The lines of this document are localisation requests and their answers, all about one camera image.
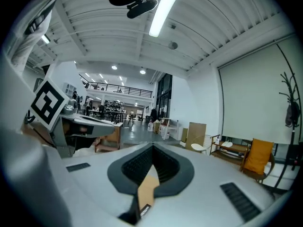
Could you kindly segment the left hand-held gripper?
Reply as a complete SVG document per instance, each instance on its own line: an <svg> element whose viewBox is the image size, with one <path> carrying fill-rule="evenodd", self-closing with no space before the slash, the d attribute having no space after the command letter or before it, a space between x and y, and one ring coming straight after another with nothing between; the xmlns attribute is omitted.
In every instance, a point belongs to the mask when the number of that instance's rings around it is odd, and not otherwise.
<svg viewBox="0 0 303 227"><path fill-rule="evenodd" d="M94 138L115 131L113 125L103 122L90 125L84 115L76 112L76 100L68 98L50 79L42 81L35 94L30 106L30 130L43 144L57 149L62 158L90 148ZM87 127L87 132L81 133L80 126Z"/></svg>

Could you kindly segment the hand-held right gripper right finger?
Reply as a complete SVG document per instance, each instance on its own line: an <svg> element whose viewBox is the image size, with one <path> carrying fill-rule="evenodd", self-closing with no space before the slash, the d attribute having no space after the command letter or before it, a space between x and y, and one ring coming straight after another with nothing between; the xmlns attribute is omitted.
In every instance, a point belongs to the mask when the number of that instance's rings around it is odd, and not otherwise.
<svg viewBox="0 0 303 227"><path fill-rule="evenodd" d="M180 194L156 198L141 227L263 227L274 217L274 198L230 164L171 145L165 148L191 161L194 178ZM260 210L255 218L244 221L220 187L227 183L234 183Z"/></svg>

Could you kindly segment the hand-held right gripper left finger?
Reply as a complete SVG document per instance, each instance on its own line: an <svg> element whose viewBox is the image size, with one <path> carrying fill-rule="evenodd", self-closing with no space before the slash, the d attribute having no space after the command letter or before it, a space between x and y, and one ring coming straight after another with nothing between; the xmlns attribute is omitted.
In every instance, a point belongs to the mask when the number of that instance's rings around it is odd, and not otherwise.
<svg viewBox="0 0 303 227"><path fill-rule="evenodd" d="M144 144L122 150L94 155L78 155L63 160L80 189L102 210L130 225L141 220L141 210L154 204L154 166L148 167L143 180L135 188L135 194L120 193L108 177L110 165Z"/></svg>

